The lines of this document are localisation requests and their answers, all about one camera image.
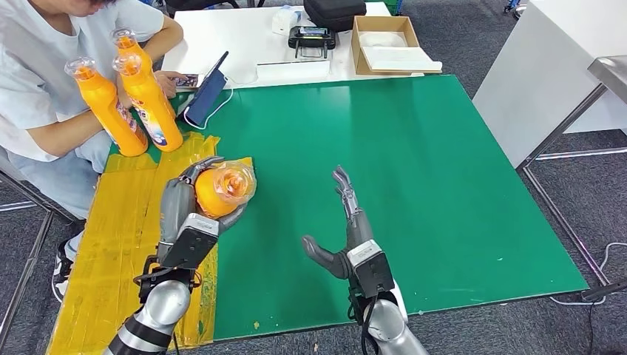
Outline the person's right hand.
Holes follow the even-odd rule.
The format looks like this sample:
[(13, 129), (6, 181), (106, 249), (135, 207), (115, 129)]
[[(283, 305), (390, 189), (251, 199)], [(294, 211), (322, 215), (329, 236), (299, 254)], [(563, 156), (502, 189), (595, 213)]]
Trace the person's right hand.
[(163, 71), (158, 70), (154, 72), (154, 77), (156, 82), (159, 84), (160, 88), (163, 90), (164, 95), (167, 98), (173, 98), (177, 93), (177, 79), (185, 81), (187, 79), (186, 75), (183, 75), (179, 72), (175, 71)]

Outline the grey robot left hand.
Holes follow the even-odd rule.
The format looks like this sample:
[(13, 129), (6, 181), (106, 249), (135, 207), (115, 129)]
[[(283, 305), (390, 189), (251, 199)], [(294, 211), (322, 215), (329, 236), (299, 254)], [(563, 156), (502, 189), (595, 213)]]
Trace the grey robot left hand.
[(249, 165), (210, 156), (168, 180), (160, 201), (160, 265), (198, 268), (245, 211), (253, 179)]

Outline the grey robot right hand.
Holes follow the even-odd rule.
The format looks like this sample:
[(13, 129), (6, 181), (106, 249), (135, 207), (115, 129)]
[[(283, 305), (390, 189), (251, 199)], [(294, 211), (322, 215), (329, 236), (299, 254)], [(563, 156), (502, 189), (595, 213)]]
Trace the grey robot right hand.
[(371, 240), (373, 233), (365, 211), (359, 206), (348, 173), (341, 166), (337, 166), (332, 175), (337, 182), (335, 191), (340, 196), (346, 216), (346, 246), (340, 251), (332, 253), (320, 247), (310, 235), (302, 236), (301, 244), (310, 259), (329, 271), (334, 277), (346, 280), (354, 274), (347, 253), (367, 240)]

